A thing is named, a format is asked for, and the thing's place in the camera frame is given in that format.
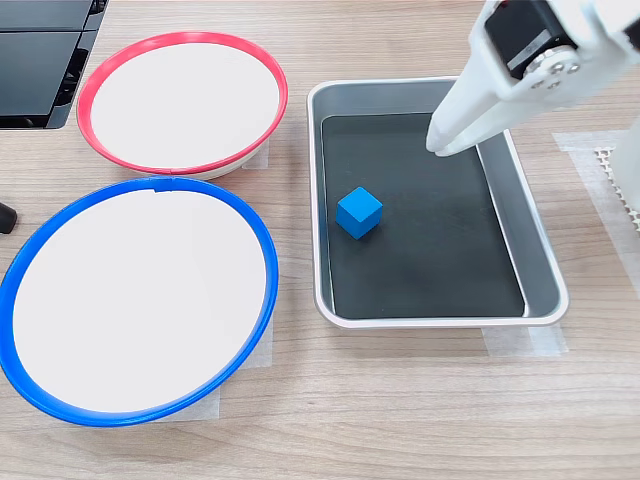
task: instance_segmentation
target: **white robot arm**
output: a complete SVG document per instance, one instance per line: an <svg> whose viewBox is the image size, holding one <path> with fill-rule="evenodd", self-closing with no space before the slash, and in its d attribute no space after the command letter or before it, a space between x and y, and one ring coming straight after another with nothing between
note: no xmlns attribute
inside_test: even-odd
<svg viewBox="0 0 640 480"><path fill-rule="evenodd" d="M439 156L572 105L640 63L640 0L489 0L469 43L471 57L427 134ZM610 162L640 211L640 118Z"/></svg>

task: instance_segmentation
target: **table surface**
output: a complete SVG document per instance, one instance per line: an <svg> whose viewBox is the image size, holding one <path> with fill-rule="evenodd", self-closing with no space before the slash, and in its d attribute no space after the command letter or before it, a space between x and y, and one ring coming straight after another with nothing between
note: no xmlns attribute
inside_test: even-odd
<svg viewBox="0 0 640 480"><path fill-rule="evenodd" d="M216 183L246 199L276 242L281 287L273 366L237 372L219 420L76 427L0 378L2 479L640 478L640 301L570 158L552 133L627 128L635 71L580 107L513 131L568 283L569 353L495 358L480 330L341 331L312 298L305 98L325 80L455 75L479 1L112 1L85 77L126 45L182 29L224 31L269 50L291 87L268 170ZM4 272L56 211L130 174L83 140L0 132Z"/></svg>

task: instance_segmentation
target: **blue rim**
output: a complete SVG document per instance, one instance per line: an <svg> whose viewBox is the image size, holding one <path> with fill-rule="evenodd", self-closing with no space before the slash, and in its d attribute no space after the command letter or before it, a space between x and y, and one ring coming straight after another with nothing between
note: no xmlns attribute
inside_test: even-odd
<svg viewBox="0 0 640 480"><path fill-rule="evenodd" d="M20 362L13 338L13 307L20 282L29 268L31 261L42 246L71 218L109 198L124 193L147 189L155 190L156 192L181 190L210 195L227 203L244 217L253 228L260 242L267 272L265 298L262 303L260 316L251 336L240 352L220 373L193 392L173 402L146 410L124 413L103 413L74 407L73 405L58 400L40 388L27 374ZM275 306L277 292L278 258L273 240L258 214L242 199L223 188L199 180L176 177L151 177L128 180L98 190L64 208L40 227L25 243L20 252L18 252L0 287L0 366L2 366L11 384L24 398L35 407L53 417L91 427L122 427L149 422L175 413L200 400L220 386L220 384L238 369L252 352L260 340L260 337L262 337L264 330L267 328Z"/></svg>

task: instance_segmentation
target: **screw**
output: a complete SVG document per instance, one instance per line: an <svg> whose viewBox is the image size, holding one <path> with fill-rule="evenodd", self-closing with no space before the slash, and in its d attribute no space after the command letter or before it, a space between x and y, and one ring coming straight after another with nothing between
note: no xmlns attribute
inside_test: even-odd
<svg viewBox="0 0 640 480"><path fill-rule="evenodd" d="M564 63L556 63L551 67L551 73L556 74L564 70Z"/></svg>

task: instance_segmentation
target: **blue cube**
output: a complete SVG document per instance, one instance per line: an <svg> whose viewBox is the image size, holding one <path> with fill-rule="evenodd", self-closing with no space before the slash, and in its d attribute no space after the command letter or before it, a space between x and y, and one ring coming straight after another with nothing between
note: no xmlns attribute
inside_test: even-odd
<svg viewBox="0 0 640 480"><path fill-rule="evenodd" d="M359 240L380 223L382 204L364 188L358 187L338 202L336 222Z"/></svg>

